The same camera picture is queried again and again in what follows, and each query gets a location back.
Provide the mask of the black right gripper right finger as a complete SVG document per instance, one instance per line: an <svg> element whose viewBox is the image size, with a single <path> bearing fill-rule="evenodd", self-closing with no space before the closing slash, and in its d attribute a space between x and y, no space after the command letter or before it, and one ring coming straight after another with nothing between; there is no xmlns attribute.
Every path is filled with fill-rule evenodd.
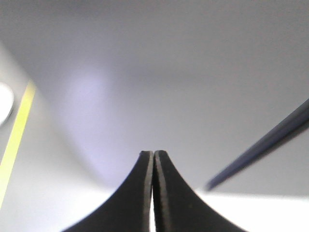
<svg viewBox="0 0 309 232"><path fill-rule="evenodd" d="M157 232L244 231L204 203L163 150L154 153L153 195Z"/></svg>

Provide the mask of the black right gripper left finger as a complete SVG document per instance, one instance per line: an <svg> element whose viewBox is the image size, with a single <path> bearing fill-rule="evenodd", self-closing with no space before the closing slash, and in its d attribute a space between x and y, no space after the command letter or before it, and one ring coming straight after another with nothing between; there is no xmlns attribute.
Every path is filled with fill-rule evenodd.
<svg viewBox="0 0 309 232"><path fill-rule="evenodd" d="M66 232L148 232L154 154L142 151L119 188L94 212Z"/></svg>

